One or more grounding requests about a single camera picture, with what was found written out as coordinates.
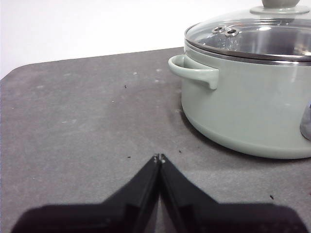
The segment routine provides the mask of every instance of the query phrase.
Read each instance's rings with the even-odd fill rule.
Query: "gray countertop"
[[[102,202],[164,153],[219,202],[294,208],[311,229],[311,159],[272,160],[197,132],[167,60],[182,48],[19,67],[1,80],[1,232],[27,209]],[[159,212],[157,232],[163,232]]]

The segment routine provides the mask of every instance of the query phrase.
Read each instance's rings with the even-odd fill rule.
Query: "white wall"
[[[188,26],[256,5],[261,0],[1,0],[1,78],[31,63],[180,47]]]

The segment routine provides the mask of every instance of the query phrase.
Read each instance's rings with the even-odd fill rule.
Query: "cooking pot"
[[[206,137],[255,156],[310,157],[310,9],[262,2],[188,28],[185,54],[169,67],[183,78],[185,115]]]

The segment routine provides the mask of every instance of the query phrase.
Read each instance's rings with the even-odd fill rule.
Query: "glass lid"
[[[214,53],[276,61],[311,61],[311,13],[299,0],[262,0],[264,6],[196,24],[186,41]]]

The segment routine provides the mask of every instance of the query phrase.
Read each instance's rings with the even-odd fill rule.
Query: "stainless steel rim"
[[[194,47],[197,47],[200,50],[205,50],[212,53],[217,53],[221,55],[227,55],[231,57],[238,57],[238,58],[250,58],[250,59],[256,59],[256,60],[268,60],[268,61],[288,61],[288,62],[311,62],[310,56],[300,56],[300,55],[276,55],[276,54],[257,54],[257,53],[248,53],[248,52],[239,52],[239,51],[230,51],[230,50],[224,50],[220,48],[211,47],[208,45],[202,45],[199,43],[196,43],[194,41],[191,41],[187,39],[187,32],[194,27],[195,25],[189,27],[185,31],[185,41],[187,41],[189,44],[193,45]]]
[[[275,66],[311,66],[311,61],[281,61],[281,60],[263,60],[263,59],[254,59],[254,58],[245,58],[245,57],[237,57],[237,56],[229,56],[225,54],[210,52],[207,50],[200,49],[188,42],[185,39],[185,45],[189,47],[191,50],[199,52],[201,54],[205,54],[212,57],[217,57],[221,59],[226,59],[230,61],[237,62],[246,62],[246,63],[255,63],[255,64],[263,64],[263,65],[275,65]]]

